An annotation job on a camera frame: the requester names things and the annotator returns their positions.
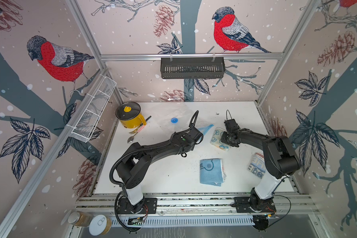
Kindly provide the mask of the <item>clear vacuum bag blue zip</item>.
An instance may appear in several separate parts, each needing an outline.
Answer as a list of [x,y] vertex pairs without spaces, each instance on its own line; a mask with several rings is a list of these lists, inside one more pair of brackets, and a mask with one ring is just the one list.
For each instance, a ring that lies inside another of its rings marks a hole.
[[203,109],[191,109],[185,103],[161,103],[151,109],[152,117],[157,125],[167,134],[173,132],[181,132],[189,129],[190,122],[194,113],[199,110],[195,127],[207,134],[212,128],[215,128],[217,123],[210,116],[205,115]]

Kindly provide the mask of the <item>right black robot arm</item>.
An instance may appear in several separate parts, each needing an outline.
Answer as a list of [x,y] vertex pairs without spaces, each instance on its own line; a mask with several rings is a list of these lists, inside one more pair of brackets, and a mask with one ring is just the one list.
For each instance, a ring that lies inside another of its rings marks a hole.
[[273,202],[276,188],[285,179],[300,169],[300,160],[285,136],[269,136],[241,129],[234,119],[224,121],[226,132],[221,142],[231,147],[241,143],[263,151],[266,172],[260,183],[250,192],[250,208],[259,212]]

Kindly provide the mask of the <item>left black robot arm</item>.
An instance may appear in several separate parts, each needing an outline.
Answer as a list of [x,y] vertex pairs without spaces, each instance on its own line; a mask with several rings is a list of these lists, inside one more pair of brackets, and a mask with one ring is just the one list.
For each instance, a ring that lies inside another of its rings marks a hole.
[[127,149],[121,158],[112,165],[109,179],[111,183],[120,186],[132,213],[140,212],[143,209],[145,197],[140,184],[149,166],[173,155],[181,155],[185,158],[187,153],[192,151],[203,139],[203,133],[193,127],[173,133],[167,141],[145,146],[136,142]]

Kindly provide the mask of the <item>blue folded towel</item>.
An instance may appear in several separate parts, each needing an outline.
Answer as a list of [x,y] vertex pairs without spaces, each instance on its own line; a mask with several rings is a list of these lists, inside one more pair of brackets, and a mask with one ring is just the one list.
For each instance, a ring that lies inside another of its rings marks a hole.
[[225,182],[225,177],[222,159],[200,160],[201,184],[222,186]]

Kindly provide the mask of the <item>metal spoon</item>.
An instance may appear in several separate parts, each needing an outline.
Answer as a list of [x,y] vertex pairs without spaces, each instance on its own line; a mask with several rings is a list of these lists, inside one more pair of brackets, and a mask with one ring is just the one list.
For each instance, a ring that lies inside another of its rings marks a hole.
[[132,143],[134,141],[135,136],[138,134],[138,132],[136,132],[134,135],[132,135],[131,137],[128,138],[127,143]]

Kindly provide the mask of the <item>yellow pot with lid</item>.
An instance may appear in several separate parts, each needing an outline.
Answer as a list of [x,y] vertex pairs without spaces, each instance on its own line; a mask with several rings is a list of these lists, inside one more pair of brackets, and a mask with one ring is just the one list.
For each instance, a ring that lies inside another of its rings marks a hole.
[[136,102],[125,102],[116,109],[116,117],[126,129],[135,129],[140,124],[146,125],[141,113],[141,106]]

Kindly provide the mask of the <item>tin can white lid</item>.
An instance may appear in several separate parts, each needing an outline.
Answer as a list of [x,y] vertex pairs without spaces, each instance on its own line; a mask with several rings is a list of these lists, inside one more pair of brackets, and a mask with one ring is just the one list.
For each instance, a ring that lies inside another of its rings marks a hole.
[[92,236],[105,235],[112,227],[112,220],[105,215],[95,216],[89,225],[89,233]]

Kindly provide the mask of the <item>glass jar amber content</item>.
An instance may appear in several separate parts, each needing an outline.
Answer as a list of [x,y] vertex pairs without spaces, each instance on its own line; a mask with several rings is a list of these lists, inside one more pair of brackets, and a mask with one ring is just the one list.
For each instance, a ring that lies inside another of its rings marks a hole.
[[93,215],[86,212],[75,211],[71,213],[67,221],[78,227],[88,227],[93,219]]

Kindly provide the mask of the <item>pink handled fork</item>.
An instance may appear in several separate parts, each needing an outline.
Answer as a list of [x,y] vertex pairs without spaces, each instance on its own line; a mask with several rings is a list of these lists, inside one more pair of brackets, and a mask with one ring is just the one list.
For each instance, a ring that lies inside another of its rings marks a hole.
[[144,126],[144,124],[139,125],[136,129],[134,129],[133,131],[129,132],[129,134],[135,134],[139,131],[139,129],[141,129]]

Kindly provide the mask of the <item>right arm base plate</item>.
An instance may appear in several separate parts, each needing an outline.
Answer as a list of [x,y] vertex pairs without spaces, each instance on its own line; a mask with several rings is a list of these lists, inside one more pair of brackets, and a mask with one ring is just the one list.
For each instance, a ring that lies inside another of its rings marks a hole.
[[273,198],[266,200],[259,197],[235,197],[234,203],[238,213],[276,213],[276,207]]

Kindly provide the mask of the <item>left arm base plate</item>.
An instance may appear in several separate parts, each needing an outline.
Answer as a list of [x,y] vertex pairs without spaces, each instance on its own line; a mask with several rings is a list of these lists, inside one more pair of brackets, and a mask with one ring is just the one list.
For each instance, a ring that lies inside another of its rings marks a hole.
[[120,198],[116,205],[118,214],[155,214],[157,198],[144,198],[136,205],[131,205],[127,198]]

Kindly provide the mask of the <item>white mesh wall basket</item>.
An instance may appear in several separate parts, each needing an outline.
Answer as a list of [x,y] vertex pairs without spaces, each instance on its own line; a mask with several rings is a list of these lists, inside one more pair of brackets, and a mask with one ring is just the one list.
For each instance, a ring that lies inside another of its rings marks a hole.
[[88,142],[94,136],[94,131],[100,121],[103,111],[116,88],[117,83],[107,76],[103,79],[93,95],[89,95],[89,103],[80,116],[78,122],[73,126],[70,137],[81,142]]

